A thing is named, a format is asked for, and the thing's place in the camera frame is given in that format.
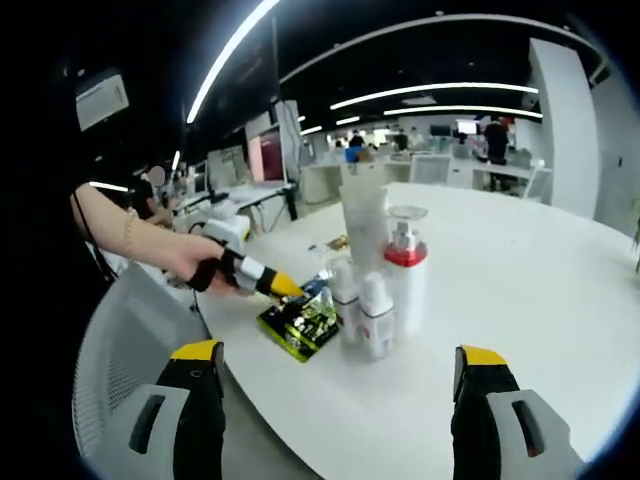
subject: chair backrest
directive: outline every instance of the chair backrest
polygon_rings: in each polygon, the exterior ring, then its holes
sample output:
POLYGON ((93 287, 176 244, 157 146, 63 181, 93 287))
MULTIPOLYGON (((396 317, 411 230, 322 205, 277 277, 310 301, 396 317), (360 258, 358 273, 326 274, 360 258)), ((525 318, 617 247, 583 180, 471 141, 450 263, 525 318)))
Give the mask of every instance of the chair backrest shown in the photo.
POLYGON ((451 147, 451 154, 455 158, 469 159, 471 158, 471 147, 469 145, 454 143, 451 147))
POLYGON ((391 145, 380 145, 378 148, 379 155, 391 155, 393 154, 393 146, 391 145))
POLYGON ((80 454, 98 450, 112 412, 154 385, 175 350, 207 338, 203 322, 131 262, 98 305, 78 355, 72 408, 80 454))
POLYGON ((368 186, 382 186, 389 183, 384 164, 358 163, 357 172, 358 181, 366 183, 368 186))
POLYGON ((352 186, 358 182, 358 165, 355 163, 343 163, 340 165, 342 185, 352 186))
POLYGON ((449 176, 451 157, 447 155, 414 155, 411 159, 409 182, 444 185, 449 176))
POLYGON ((522 198, 534 202, 541 202, 553 176, 553 170, 550 168, 538 167, 531 173, 531 178, 527 183, 522 198))

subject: hand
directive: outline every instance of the hand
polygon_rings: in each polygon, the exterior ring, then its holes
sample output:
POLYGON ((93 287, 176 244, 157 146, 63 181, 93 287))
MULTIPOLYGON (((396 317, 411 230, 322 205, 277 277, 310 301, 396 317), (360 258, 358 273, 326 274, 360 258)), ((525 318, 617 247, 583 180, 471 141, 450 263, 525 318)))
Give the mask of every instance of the hand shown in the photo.
MULTIPOLYGON (((198 269, 202 260, 220 259, 224 248, 217 242, 199 235, 176 234, 168 261, 168 270, 188 282, 198 269)), ((229 285, 224 275, 216 272, 209 290, 219 293, 237 293, 237 289, 229 285)))

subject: computer monitor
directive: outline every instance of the computer monitor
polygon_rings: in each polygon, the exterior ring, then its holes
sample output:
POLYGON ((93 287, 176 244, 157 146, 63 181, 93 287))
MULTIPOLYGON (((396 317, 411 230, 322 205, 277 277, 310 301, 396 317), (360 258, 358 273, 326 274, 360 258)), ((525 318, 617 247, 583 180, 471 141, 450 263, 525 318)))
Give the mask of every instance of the computer monitor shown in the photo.
POLYGON ((458 133, 478 134, 478 123, 475 120, 458 120, 458 133))
POLYGON ((207 191, 207 176, 204 173, 197 173, 195 178, 195 193, 207 191))
POLYGON ((431 125, 432 137, 450 137, 451 126, 450 125, 431 125))
POLYGON ((207 170, 207 162, 206 162, 206 160, 204 162, 201 162, 201 163, 199 163, 199 164, 197 164, 195 166, 196 175, 202 175, 202 174, 206 173, 206 170, 207 170))

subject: bracelet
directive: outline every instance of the bracelet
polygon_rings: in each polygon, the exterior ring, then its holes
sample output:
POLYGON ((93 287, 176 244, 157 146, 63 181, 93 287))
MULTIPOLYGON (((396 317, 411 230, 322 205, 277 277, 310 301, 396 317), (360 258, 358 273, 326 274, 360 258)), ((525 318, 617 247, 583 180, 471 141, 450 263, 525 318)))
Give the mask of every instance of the bracelet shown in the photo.
POLYGON ((138 212, 136 212, 133 208, 129 208, 127 210, 127 219, 124 222, 124 251, 126 257, 131 257, 131 230, 133 227, 133 222, 138 218, 138 212))

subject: ceiling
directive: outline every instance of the ceiling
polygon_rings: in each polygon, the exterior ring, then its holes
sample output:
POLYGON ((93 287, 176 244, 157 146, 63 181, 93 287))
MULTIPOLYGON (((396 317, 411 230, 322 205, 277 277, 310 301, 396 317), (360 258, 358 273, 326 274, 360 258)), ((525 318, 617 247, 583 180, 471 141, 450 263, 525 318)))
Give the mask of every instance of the ceiling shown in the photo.
MULTIPOLYGON (((376 8, 366 8, 365 1, 351 2, 361 15, 355 25, 351 16, 335 18, 310 12, 319 5, 330 10, 334 1, 298 2, 299 18, 312 18, 306 25, 288 26, 279 30, 281 72, 287 74, 320 53, 362 34, 420 18, 446 19, 460 13, 499 13, 533 19, 559 27, 572 28, 562 12, 541 13, 522 8, 480 9, 442 7, 444 16, 436 15, 431 5, 414 6, 406 2, 405 9, 394 10, 392 2, 376 2, 376 8)), ((386 90, 448 82, 494 82, 527 86, 531 76, 529 39, 542 38, 566 45, 578 51, 585 71, 592 73, 600 64, 600 56, 590 47, 563 33, 509 21, 464 19, 405 28, 363 41, 309 66, 282 85, 283 95, 298 101, 301 114, 307 117, 303 128, 321 125, 335 127, 335 122, 352 116, 362 121, 381 118, 384 110, 406 108, 407 98, 431 96, 439 105, 485 105, 519 109, 520 92, 489 89, 436 90, 392 96, 351 105, 336 111, 329 105, 362 95, 386 90)))
MULTIPOLYGON (((333 103, 360 95, 440 82, 526 85, 532 36, 575 48, 587 72, 600 62, 592 49, 562 34, 509 22, 465 20, 379 36, 331 55, 281 84, 287 74, 336 45, 402 22, 435 18, 437 10, 445 16, 515 15, 575 29, 560 10, 541 13, 539 8, 513 7, 513 2, 281 0, 272 16, 263 19, 232 55, 195 124, 185 129, 184 118, 210 66, 259 3, 141 0, 132 5, 104 0, 92 11, 83 11, 79 32, 75 23, 75 30, 55 25, 75 35, 67 35, 66 46, 73 46, 69 78, 76 87, 116 67, 130 98, 130 108, 85 132, 90 161, 100 158, 94 162, 100 180, 116 181, 141 164, 170 161, 176 150, 191 160, 200 159, 219 145, 221 137, 265 111, 277 96, 299 102, 300 113, 307 116, 304 127, 329 128, 338 119, 359 115, 366 121, 380 118, 385 109, 403 106, 402 97, 391 97, 329 110, 333 103)), ((42 21, 60 15, 60 5, 56 2, 50 12, 42 11, 42 21)), ((35 28, 45 27, 43 23, 35 28)), ((442 105, 519 108, 522 100, 520 93, 492 90, 429 93, 442 105)))

